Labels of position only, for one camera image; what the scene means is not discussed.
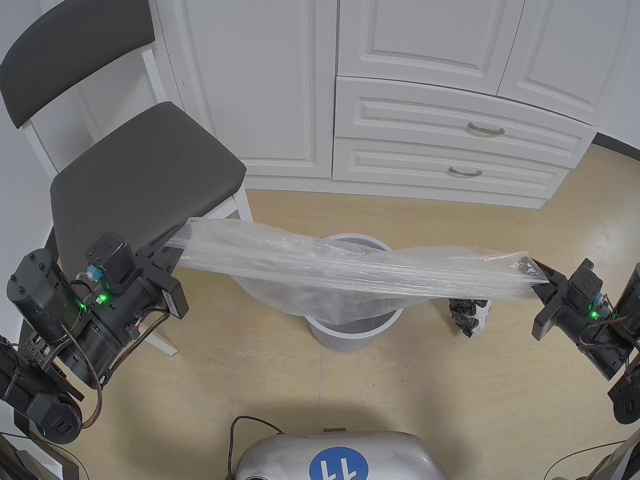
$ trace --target drawer handle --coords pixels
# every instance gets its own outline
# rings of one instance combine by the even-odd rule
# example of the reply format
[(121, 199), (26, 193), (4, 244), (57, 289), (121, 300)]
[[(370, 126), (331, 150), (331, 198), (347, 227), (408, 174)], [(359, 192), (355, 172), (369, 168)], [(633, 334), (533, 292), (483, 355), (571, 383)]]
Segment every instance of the drawer handle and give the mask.
[(453, 169), (453, 167), (449, 167), (449, 172), (452, 174), (460, 174), (460, 176), (482, 176), (482, 171), (480, 171), (480, 169), (478, 169), (476, 172), (461, 172), (456, 171), (455, 169)]
[(471, 130), (476, 130), (476, 132), (491, 133), (491, 135), (502, 135), (504, 133), (504, 128), (500, 128), (500, 130), (492, 130), (491, 128), (480, 128), (480, 126), (476, 126), (473, 123), (469, 123), (469, 128), (471, 128)]

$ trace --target trash can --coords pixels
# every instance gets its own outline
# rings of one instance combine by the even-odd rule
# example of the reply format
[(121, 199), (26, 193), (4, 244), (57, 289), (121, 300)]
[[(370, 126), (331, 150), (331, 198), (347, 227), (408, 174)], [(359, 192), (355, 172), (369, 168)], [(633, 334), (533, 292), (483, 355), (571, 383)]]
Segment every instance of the trash can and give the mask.
[[(341, 242), (366, 245), (383, 251), (391, 251), (391, 247), (380, 242), (380, 240), (357, 233), (344, 233), (332, 235), (327, 238)], [(346, 324), (329, 324), (316, 320), (315, 318), (305, 318), (316, 340), (320, 341), (322, 345), (340, 352), (352, 352), (364, 347), (364, 345), (373, 340), (380, 332), (389, 329), (389, 327), (398, 320), (402, 311), (402, 309), (398, 309), (384, 315), (364, 318)]]

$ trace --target plastic bag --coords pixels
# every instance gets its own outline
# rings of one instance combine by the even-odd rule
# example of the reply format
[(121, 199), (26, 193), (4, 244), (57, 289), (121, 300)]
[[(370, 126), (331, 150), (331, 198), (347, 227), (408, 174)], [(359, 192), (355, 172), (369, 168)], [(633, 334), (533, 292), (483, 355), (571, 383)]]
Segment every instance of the plastic bag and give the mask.
[(191, 218), (167, 245), (180, 265), (229, 274), (285, 313), (330, 324), (430, 298), (517, 300), (547, 281), (528, 253), (457, 246), (381, 251), (236, 219)]

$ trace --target blue circular logo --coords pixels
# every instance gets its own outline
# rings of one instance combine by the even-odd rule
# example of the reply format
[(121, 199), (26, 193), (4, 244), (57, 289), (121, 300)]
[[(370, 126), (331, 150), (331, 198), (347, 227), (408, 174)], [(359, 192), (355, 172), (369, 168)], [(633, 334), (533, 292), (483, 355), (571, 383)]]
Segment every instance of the blue circular logo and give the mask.
[(361, 453), (336, 446), (318, 453), (309, 466), (311, 480), (367, 480), (369, 464)]

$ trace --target chair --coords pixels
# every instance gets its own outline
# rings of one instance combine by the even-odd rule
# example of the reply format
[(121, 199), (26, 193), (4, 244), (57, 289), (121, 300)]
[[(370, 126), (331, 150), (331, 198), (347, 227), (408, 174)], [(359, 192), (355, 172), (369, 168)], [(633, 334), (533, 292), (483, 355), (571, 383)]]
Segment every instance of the chair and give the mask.
[[(0, 64), (0, 93), (9, 116), (52, 178), (52, 236), (70, 278), (85, 270), (84, 251), (107, 230), (137, 250), (188, 217), (238, 212), (240, 219), (252, 220), (246, 167), (167, 101), (153, 41), (148, 0), (65, 0), (27, 28)], [(57, 172), (31, 118), (133, 50), (142, 55), (157, 104)], [(152, 342), (175, 353), (158, 340)]]

